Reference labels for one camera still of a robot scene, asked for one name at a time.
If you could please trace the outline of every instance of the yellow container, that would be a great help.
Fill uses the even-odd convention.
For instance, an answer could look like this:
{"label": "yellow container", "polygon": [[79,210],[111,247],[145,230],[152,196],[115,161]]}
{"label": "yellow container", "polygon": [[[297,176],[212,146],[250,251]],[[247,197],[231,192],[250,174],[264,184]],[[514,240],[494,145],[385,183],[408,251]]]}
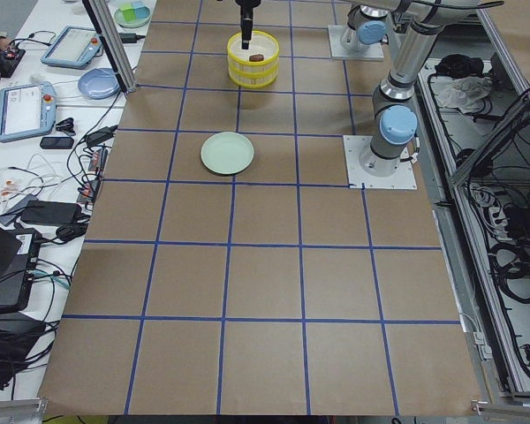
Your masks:
{"label": "yellow container", "polygon": [[[250,62],[252,55],[264,60]],[[241,48],[241,33],[228,40],[228,73],[233,82],[243,88],[263,88],[271,84],[279,71],[279,43],[270,34],[253,31],[249,49]]]}

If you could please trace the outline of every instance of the yellow bucket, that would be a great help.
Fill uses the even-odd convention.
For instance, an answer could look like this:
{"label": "yellow bucket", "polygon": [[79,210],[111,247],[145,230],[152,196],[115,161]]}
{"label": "yellow bucket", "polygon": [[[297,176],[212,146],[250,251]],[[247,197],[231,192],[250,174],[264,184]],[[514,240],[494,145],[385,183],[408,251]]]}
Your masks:
{"label": "yellow bucket", "polygon": [[[252,55],[264,60],[250,62]],[[249,49],[241,48],[241,33],[228,40],[228,73],[233,82],[243,88],[263,88],[272,83],[279,71],[279,43],[270,34],[253,31]]]}

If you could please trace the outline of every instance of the white mounting plate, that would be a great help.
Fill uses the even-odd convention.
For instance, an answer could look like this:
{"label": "white mounting plate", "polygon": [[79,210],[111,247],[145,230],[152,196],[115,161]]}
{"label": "white mounting plate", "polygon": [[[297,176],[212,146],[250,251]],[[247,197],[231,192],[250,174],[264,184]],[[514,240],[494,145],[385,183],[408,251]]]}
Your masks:
{"label": "white mounting plate", "polygon": [[340,38],[344,33],[345,26],[328,25],[329,34],[329,49],[332,52],[333,59],[343,60],[365,60],[365,61],[382,61],[384,55],[382,53],[381,43],[372,44],[362,51],[348,51],[344,49]]}
{"label": "white mounting plate", "polygon": [[[410,162],[401,162],[397,171],[390,177],[376,177],[369,174],[360,165],[360,152],[371,142],[370,135],[345,135],[345,163],[347,165],[347,180],[350,188],[373,189],[382,188],[388,190],[416,190],[416,179],[414,178],[413,165]],[[405,148],[400,157],[408,157]]]}

